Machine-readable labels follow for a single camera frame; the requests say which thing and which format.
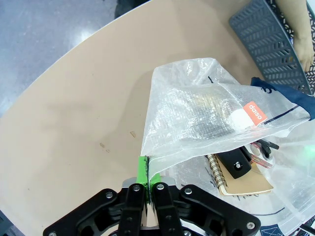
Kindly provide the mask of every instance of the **tan tabletop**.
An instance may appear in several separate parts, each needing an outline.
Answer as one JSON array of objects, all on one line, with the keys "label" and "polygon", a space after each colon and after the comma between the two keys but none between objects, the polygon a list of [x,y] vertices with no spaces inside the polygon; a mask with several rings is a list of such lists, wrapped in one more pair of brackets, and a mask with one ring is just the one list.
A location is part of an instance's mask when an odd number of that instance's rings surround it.
[{"label": "tan tabletop", "polygon": [[155,67],[213,57],[260,73],[228,18],[248,0],[154,0],[42,74],[0,120],[0,209],[27,236],[136,176]]}]

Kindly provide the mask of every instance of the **gray plastic basket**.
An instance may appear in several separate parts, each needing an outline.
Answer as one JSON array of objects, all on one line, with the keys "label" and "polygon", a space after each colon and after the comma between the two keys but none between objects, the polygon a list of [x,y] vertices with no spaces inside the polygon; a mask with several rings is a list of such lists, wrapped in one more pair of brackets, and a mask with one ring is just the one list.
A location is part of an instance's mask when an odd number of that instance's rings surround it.
[{"label": "gray plastic basket", "polygon": [[[309,6],[308,10],[315,48],[315,17]],[[291,44],[293,31],[274,0],[252,0],[229,23],[266,81],[314,94],[315,64],[304,73]]]}]

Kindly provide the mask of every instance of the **orange label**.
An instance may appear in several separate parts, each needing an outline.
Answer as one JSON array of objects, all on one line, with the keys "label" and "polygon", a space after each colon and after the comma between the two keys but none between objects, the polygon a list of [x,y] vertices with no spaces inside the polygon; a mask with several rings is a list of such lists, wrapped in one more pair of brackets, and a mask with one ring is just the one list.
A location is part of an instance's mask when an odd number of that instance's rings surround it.
[{"label": "orange label", "polygon": [[254,124],[257,126],[260,123],[266,121],[267,116],[261,111],[261,109],[257,106],[256,103],[250,102],[246,104],[243,109],[250,116]]}]

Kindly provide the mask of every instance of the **floor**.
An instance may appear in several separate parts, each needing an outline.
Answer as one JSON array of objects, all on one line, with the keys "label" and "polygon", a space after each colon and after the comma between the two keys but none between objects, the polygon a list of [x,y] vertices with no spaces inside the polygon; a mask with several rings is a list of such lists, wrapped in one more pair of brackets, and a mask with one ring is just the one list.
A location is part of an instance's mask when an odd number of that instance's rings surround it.
[{"label": "floor", "polygon": [[70,49],[114,20],[117,0],[0,0],[0,117]]}]

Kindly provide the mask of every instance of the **black object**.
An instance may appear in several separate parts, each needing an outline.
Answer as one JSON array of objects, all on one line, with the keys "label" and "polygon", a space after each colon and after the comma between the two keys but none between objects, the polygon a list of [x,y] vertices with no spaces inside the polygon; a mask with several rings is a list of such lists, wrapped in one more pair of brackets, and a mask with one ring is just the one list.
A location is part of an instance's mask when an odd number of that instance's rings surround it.
[{"label": "black object", "polygon": [[257,142],[261,144],[261,152],[266,158],[270,157],[270,154],[271,154],[270,148],[273,148],[276,150],[279,149],[278,145],[264,139],[257,140]]},{"label": "black object", "polygon": [[117,0],[115,19],[148,1],[149,0]]},{"label": "black object", "polygon": [[217,156],[233,178],[239,178],[245,175],[252,168],[249,163],[251,158],[246,148],[237,148],[232,151],[221,152],[218,153]]},{"label": "black object", "polygon": [[151,190],[159,228],[142,227],[146,215],[147,189],[132,184],[119,193],[104,189],[46,228],[44,236],[100,236],[119,224],[112,236],[199,236],[182,226],[188,221],[212,236],[252,236],[260,220],[198,188],[156,183]]}]

